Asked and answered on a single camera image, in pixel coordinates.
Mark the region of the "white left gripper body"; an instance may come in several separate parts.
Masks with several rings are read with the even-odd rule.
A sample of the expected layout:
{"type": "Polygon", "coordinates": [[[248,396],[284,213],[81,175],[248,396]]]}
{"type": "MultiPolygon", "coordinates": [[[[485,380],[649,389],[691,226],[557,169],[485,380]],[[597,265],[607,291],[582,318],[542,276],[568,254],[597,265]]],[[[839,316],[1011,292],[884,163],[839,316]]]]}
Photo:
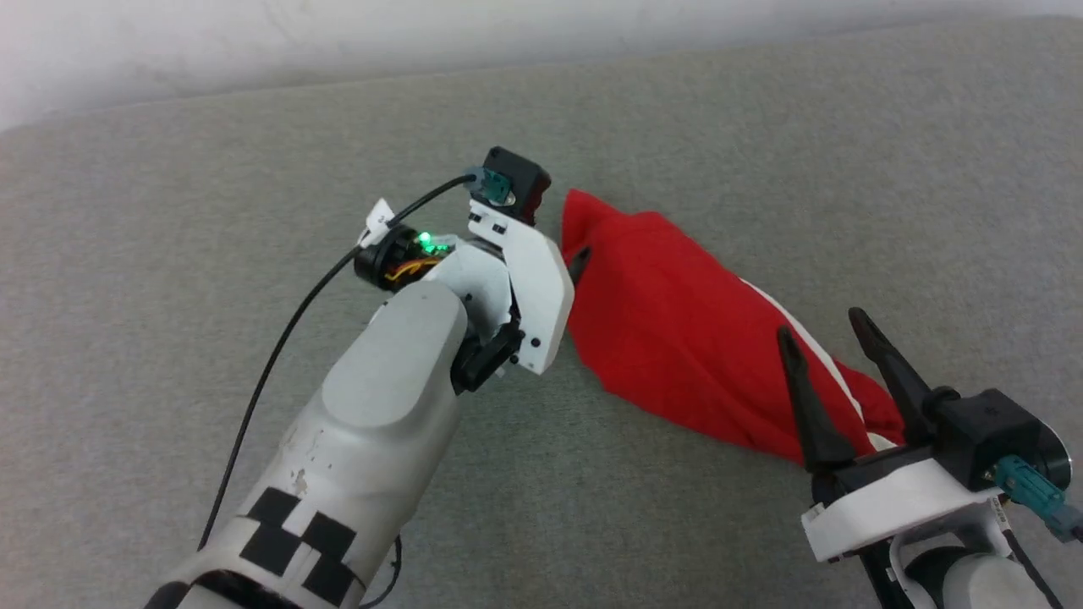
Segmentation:
{"type": "Polygon", "coordinates": [[[477,333],[453,373],[475,391],[503,364],[542,376],[552,366],[574,301],[574,284],[553,239],[536,228],[470,203],[471,239],[453,251],[453,291],[477,333]]]}

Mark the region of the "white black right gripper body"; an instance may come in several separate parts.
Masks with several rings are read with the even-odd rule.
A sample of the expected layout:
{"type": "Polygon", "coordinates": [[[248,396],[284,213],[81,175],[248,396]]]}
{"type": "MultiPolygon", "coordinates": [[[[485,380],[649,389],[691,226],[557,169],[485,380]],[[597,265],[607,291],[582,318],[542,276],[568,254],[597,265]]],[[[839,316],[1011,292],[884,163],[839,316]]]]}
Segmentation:
{"type": "Polygon", "coordinates": [[[990,550],[1012,554],[995,506],[999,490],[973,492],[937,459],[905,465],[850,493],[837,491],[836,472],[814,474],[811,485],[815,498],[801,524],[817,562],[832,562],[898,535],[922,537],[952,519],[987,533],[990,550]]]}

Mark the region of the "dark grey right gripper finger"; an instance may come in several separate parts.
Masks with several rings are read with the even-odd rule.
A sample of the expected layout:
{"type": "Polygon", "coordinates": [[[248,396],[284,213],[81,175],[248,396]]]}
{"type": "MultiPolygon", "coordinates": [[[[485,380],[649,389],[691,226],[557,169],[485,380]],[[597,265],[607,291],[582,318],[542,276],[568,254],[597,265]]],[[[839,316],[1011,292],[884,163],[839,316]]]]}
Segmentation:
{"type": "Polygon", "coordinates": [[[849,323],[863,354],[879,370],[882,380],[893,398],[893,404],[904,422],[908,446],[931,443],[931,424],[923,413],[923,404],[932,393],[931,386],[924,381],[906,358],[889,342],[866,310],[849,309],[849,323]]]}
{"type": "Polygon", "coordinates": [[[856,459],[854,448],[837,431],[817,396],[800,344],[787,326],[778,328],[777,340],[805,470],[819,474],[850,466],[856,459]]]}

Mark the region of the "red garment with white trim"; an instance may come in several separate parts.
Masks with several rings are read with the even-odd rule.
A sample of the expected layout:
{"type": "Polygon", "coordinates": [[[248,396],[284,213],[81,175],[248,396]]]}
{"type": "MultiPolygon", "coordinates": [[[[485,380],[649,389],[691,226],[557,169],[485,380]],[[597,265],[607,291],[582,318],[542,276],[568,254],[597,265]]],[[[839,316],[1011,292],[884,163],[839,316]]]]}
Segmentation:
{"type": "Polygon", "coordinates": [[[589,252],[567,329],[608,392],[712,439],[801,464],[777,340],[786,326],[856,453],[904,442],[904,423],[877,381],[828,354],[788,309],[665,216],[618,211],[572,189],[561,248],[567,260],[589,252]]]}

